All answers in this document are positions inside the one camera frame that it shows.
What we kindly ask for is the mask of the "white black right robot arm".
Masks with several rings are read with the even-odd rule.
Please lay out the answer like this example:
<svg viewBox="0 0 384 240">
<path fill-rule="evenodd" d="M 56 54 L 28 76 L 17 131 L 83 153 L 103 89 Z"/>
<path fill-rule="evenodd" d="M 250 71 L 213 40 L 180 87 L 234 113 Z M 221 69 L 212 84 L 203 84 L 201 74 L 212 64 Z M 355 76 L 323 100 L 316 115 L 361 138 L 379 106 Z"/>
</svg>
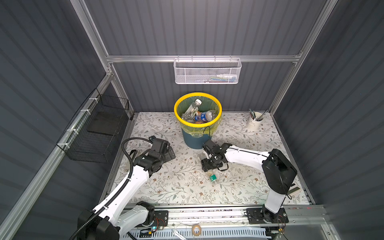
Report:
<svg viewBox="0 0 384 240">
<path fill-rule="evenodd" d="M 229 143 L 219 146 L 212 140 L 203 144 L 203 150 L 208 155 L 201 160 L 204 172 L 214 169 L 224 172 L 229 169 L 229 163 L 236 163 L 264 173 L 269 186 L 267 200 L 261 208 L 246 211 L 250 224 L 284 224 L 289 221 L 283 203 L 289 195 L 297 170 L 280 150 L 257 152 Z"/>
</svg>

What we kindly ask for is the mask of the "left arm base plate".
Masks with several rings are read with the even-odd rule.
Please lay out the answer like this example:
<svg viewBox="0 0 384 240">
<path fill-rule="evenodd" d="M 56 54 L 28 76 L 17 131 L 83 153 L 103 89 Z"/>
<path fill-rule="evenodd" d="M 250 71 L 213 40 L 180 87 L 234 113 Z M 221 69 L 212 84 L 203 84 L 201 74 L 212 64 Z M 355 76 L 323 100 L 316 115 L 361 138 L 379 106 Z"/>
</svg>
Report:
<svg viewBox="0 0 384 240">
<path fill-rule="evenodd" d="M 143 224 L 138 225 L 140 228 L 164 228 L 168 226 L 169 211 L 154 211 L 149 213 L 149 218 Z"/>
</svg>

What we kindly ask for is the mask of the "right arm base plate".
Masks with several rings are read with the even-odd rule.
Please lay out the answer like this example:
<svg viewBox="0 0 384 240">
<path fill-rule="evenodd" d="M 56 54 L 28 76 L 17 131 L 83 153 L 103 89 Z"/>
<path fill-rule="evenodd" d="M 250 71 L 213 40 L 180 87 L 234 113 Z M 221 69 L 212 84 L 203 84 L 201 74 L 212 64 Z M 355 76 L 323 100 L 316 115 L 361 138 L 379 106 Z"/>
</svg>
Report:
<svg viewBox="0 0 384 240">
<path fill-rule="evenodd" d="M 287 224 L 289 222 L 284 208 L 279 208 L 277 213 L 273 213 L 265 207 L 248 208 L 244 215 L 250 224 Z"/>
</svg>

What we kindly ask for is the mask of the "clear bottle green cap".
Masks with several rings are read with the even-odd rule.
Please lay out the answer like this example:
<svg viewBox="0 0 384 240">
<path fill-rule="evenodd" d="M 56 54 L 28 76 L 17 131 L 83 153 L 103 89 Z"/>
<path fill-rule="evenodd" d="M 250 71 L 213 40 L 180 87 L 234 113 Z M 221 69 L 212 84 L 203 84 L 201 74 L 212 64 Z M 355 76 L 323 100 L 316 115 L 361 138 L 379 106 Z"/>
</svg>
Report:
<svg viewBox="0 0 384 240">
<path fill-rule="evenodd" d="M 201 164 L 202 164 L 202 167 L 204 167 L 203 166 L 203 163 L 204 163 L 204 159 L 206 158 L 207 156 L 206 156 L 206 154 L 204 154 L 204 153 L 200 153 L 200 154 L 198 154 L 198 158 L 199 158 L 199 160 L 200 160 L 200 162 L 201 162 Z M 209 178 L 209 181 L 210 181 L 210 183 L 212 184 L 212 186 L 216 186 L 218 183 L 219 183 L 219 181 L 218 181 L 218 179 L 217 179 L 217 176 L 216 176 L 216 173 L 213 171 L 213 170 L 208 170 L 208 171 L 206 171 L 205 172 L 206 174 L 207 174 L 207 176 L 208 176 L 208 178 Z"/>
</svg>

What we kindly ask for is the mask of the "blue Pepsi label bottle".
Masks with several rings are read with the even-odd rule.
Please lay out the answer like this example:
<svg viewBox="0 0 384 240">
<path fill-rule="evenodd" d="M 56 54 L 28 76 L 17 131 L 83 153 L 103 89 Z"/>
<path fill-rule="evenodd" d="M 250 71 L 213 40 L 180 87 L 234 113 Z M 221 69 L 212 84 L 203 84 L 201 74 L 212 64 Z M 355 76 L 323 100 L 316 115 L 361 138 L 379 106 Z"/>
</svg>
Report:
<svg viewBox="0 0 384 240">
<path fill-rule="evenodd" d="M 214 120 L 217 117 L 217 114 L 213 110 L 209 110 L 206 112 L 197 112 L 195 115 L 194 121 L 199 123 L 208 123 Z"/>
</svg>

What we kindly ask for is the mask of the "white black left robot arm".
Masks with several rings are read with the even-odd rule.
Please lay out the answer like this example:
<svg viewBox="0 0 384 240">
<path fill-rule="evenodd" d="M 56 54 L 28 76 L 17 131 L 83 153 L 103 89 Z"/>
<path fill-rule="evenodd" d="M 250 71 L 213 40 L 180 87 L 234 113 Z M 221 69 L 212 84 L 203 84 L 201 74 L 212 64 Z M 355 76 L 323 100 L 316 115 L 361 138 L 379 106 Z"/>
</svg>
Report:
<svg viewBox="0 0 384 240">
<path fill-rule="evenodd" d="M 121 149 L 129 161 L 129 172 L 100 204 L 79 215 L 77 230 L 70 236 L 71 240 L 118 240 L 138 225 L 153 223 L 155 208 L 147 202 L 138 202 L 126 213 L 123 210 L 139 188 L 176 156 L 166 140 L 154 136 L 138 139 L 150 143 L 151 148 L 133 159 L 126 144 L 134 138 L 122 141 Z"/>
</svg>

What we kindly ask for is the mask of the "white label clear bottle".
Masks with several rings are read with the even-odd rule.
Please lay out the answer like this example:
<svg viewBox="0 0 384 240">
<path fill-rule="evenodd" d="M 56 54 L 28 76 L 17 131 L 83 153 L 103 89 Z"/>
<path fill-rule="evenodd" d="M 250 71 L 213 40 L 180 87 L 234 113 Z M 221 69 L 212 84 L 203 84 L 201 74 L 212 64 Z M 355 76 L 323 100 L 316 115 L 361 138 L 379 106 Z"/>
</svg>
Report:
<svg viewBox="0 0 384 240">
<path fill-rule="evenodd" d="M 199 99 L 196 99 L 193 103 L 190 104 L 187 110 L 182 114 L 182 119 L 186 122 L 193 122 L 201 104 L 202 104 L 202 101 Z"/>
</svg>

